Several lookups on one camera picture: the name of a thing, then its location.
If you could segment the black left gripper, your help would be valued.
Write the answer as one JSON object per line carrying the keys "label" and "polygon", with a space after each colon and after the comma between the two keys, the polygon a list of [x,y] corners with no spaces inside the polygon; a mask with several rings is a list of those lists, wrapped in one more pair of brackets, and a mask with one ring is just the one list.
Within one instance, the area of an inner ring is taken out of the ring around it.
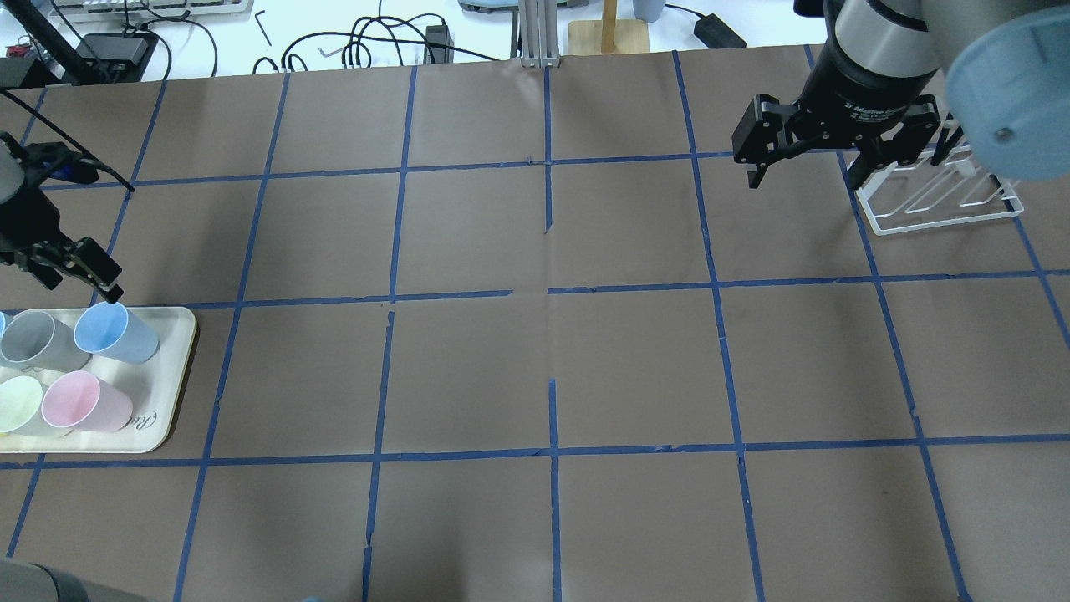
{"label": "black left gripper", "polygon": [[[27,182],[22,168],[24,145],[4,138],[1,151],[1,256],[3,264],[27,272],[46,289],[64,278],[77,278],[102,293],[102,300],[117,304],[124,290],[118,284],[122,272],[114,259],[92,237],[73,240],[62,232],[61,214],[41,186]],[[124,179],[114,169],[88,156],[100,172]]]}

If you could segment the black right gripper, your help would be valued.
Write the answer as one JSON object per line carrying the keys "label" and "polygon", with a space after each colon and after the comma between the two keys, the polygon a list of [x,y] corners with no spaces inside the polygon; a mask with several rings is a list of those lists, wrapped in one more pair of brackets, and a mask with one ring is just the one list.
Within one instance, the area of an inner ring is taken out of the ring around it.
{"label": "black right gripper", "polygon": [[825,44],[799,98],[783,104],[756,93],[732,133],[733,160],[758,188],[768,168],[814,150],[851,150],[849,190],[873,172],[917,161],[939,129],[939,106],[924,86],[936,71],[898,79],[856,64],[836,42]]}

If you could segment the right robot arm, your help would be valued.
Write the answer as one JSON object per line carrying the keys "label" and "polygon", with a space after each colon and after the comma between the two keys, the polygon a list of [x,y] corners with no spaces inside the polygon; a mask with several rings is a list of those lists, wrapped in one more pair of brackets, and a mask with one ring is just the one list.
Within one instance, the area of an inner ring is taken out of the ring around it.
{"label": "right robot arm", "polygon": [[941,161],[959,141],[997,176],[1067,174],[1066,1],[796,1],[827,38],[798,99],[758,94],[732,134],[760,186],[773,164],[853,150],[849,186],[916,163],[944,118]]}

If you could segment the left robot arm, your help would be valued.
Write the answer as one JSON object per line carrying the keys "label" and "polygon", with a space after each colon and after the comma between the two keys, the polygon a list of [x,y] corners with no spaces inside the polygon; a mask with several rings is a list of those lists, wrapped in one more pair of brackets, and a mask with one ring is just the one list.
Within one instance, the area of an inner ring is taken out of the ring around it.
{"label": "left robot arm", "polygon": [[30,274],[54,290],[64,278],[91,285],[107,304],[124,293],[118,278],[122,267],[92,237],[74,240],[62,232],[61,214],[42,184],[56,179],[76,186],[100,181],[100,172],[114,176],[133,191],[114,169],[64,142],[20,145],[3,132],[1,152],[1,259],[5,266]]}

